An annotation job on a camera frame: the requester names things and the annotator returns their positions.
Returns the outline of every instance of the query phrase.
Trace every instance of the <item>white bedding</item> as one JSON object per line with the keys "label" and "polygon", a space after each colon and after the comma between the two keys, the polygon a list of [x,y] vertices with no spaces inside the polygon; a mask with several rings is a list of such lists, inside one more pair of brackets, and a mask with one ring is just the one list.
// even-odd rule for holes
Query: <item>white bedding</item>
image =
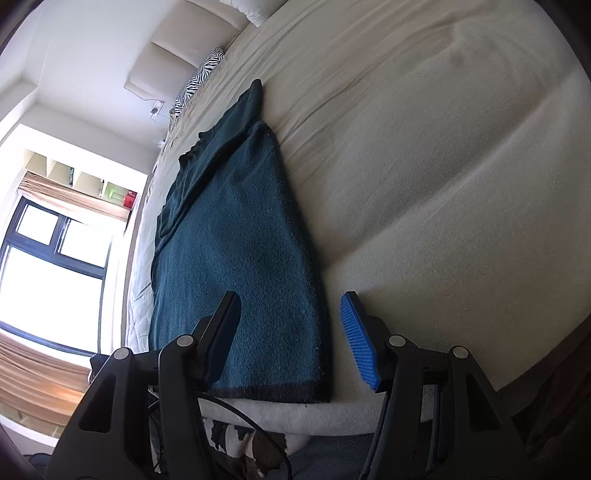
{"label": "white bedding", "polygon": [[340,325],[346,290],[419,346],[468,347],[497,388],[591,312],[591,84],[542,9],[289,0],[239,35],[169,135],[131,272],[134,351],[148,348],[156,217],[177,159],[255,78],[319,251],[335,362],[330,404],[232,401],[263,428],[375,428],[381,398]]}

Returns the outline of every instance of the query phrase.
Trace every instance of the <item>blue gripper pad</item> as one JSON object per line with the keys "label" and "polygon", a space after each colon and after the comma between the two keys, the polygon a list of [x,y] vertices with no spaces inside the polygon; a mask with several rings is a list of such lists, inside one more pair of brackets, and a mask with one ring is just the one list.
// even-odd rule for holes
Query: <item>blue gripper pad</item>
{"label": "blue gripper pad", "polygon": [[340,298],[340,321],[343,322],[361,378],[373,391],[376,391],[380,382],[377,356],[359,315],[360,313],[356,311],[349,293],[345,293]]}

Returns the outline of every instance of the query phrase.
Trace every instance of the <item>beige upholstered headboard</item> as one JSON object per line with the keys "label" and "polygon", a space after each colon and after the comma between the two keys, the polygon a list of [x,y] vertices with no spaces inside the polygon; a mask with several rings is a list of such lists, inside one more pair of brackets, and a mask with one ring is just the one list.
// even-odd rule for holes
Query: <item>beige upholstered headboard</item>
{"label": "beige upholstered headboard", "polygon": [[180,1],[152,35],[125,88],[144,100],[174,103],[207,55],[225,49],[247,24],[243,14],[219,0]]}

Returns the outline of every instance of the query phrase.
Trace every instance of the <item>window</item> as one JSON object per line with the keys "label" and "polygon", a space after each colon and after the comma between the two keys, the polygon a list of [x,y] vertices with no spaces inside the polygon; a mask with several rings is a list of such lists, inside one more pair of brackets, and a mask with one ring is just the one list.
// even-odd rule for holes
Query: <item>window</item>
{"label": "window", "polygon": [[0,249],[0,328],[60,352],[100,352],[111,240],[21,199]]}

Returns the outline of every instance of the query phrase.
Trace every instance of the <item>black window frame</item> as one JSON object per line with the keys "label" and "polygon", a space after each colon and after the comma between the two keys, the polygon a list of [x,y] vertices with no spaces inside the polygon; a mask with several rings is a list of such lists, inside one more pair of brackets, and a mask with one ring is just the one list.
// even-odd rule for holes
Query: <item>black window frame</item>
{"label": "black window frame", "polygon": [[[25,210],[28,206],[37,208],[39,210],[43,210],[44,212],[48,212],[58,217],[56,225],[53,229],[53,233],[51,235],[49,245],[46,245],[42,242],[38,242],[36,240],[33,240],[32,238],[18,233],[18,227],[20,226]],[[17,204],[17,208],[14,210],[14,213],[12,214],[12,218],[10,220],[10,223],[8,224],[7,232],[4,236],[4,240],[2,241],[2,246],[0,247],[0,284],[2,283],[2,278],[4,276],[4,262],[7,257],[6,253],[9,247],[16,248],[22,252],[28,253],[41,260],[45,260],[58,267],[65,268],[67,270],[72,270],[79,274],[87,275],[89,277],[101,280],[102,285],[100,288],[99,321],[97,334],[98,341],[96,346],[96,352],[89,352],[88,350],[82,350],[80,348],[63,345],[61,343],[53,342],[51,340],[38,337],[31,333],[25,332],[24,330],[16,328],[12,325],[9,325],[5,322],[2,322],[1,320],[0,329],[9,332],[13,335],[17,335],[26,340],[30,340],[32,342],[47,346],[49,348],[53,348],[54,350],[58,350],[60,352],[92,357],[96,353],[100,353],[100,327],[103,309],[103,294],[105,291],[105,277],[107,272],[107,266],[109,264],[109,256],[111,254],[111,246],[109,246],[109,251],[105,259],[104,267],[98,267],[97,265],[85,262],[83,260],[78,260],[77,258],[68,257],[67,255],[63,255],[62,253],[60,253],[60,249],[64,242],[68,226],[75,221],[76,220],[69,218],[66,215],[57,213],[53,210],[39,205],[38,203],[33,202],[32,200],[22,197]]]}

